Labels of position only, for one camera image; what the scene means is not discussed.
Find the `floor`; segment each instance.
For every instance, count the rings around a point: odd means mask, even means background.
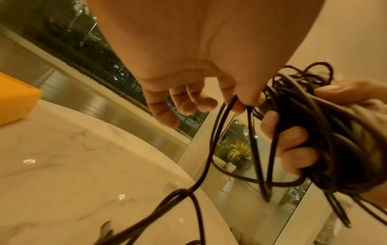
[[[43,100],[115,125],[177,162],[186,143],[0,34],[0,72],[39,88]]]
[[[0,36],[0,72],[38,87],[43,99],[113,124],[141,138],[177,162],[187,147],[106,96],[70,77],[30,51]],[[266,203],[246,183],[211,168],[202,185],[226,223],[262,245],[272,245],[294,211]]]

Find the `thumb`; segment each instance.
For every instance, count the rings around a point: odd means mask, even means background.
[[[314,95],[335,104],[348,104],[367,99],[386,102],[387,87],[369,80],[343,80],[314,90]]]

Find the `white marble tabletop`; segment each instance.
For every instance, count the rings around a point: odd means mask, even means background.
[[[103,121],[40,101],[29,118],[0,127],[0,244],[88,245],[100,226],[117,233],[150,214],[193,180],[139,138]],[[236,245],[201,191],[207,244]],[[136,245],[199,239],[185,200],[151,225]]]

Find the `black cable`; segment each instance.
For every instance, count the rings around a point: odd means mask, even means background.
[[[309,72],[311,68],[317,65],[324,66],[328,70],[328,79]],[[204,182],[211,164],[228,176],[257,183],[261,195],[267,202],[270,201],[273,187],[298,186],[306,178],[309,178],[324,192],[327,201],[345,226],[350,227],[350,221],[345,210],[333,195],[335,192],[348,195],[366,212],[387,225],[385,219],[371,211],[363,202],[371,204],[386,216],[387,211],[360,196],[361,193],[368,192],[387,180],[387,139],[378,129],[368,125],[340,106],[313,96],[315,88],[330,85],[333,80],[333,68],[328,63],[313,63],[304,70],[290,65],[286,65],[284,68],[292,69],[295,73],[292,75],[276,74],[273,78],[273,85],[271,87],[266,86],[264,89],[266,96],[264,104],[256,108],[247,107],[250,147],[257,179],[229,173],[219,167],[212,159],[227,116],[237,102],[237,97],[234,97],[227,107],[225,104],[222,105],[216,117],[210,137],[208,158],[199,180],[189,189],[179,189],[172,192],[148,217],[98,244],[119,245],[123,242],[127,242],[127,245],[134,244],[149,225],[169,212],[186,197],[189,197],[193,201],[198,216],[200,240],[188,244],[205,245],[202,214],[194,192]],[[262,120],[264,114],[269,110],[277,111],[281,120],[273,135],[265,179],[260,164],[257,141],[254,138],[254,117]],[[352,133],[351,122],[359,124],[363,130],[373,137],[381,154],[380,164],[369,161],[368,154],[361,145],[360,140]],[[308,131],[309,140],[302,146],[315,148],[320,155],[320,159],[314,165],[301,169],[302,174],[296,181],[273,182],[274,159],[279,134],[294,126],[304,127]]]

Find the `yellow box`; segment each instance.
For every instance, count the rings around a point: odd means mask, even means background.
[[[42,92],[0,72],[0,126],[27,117]]]

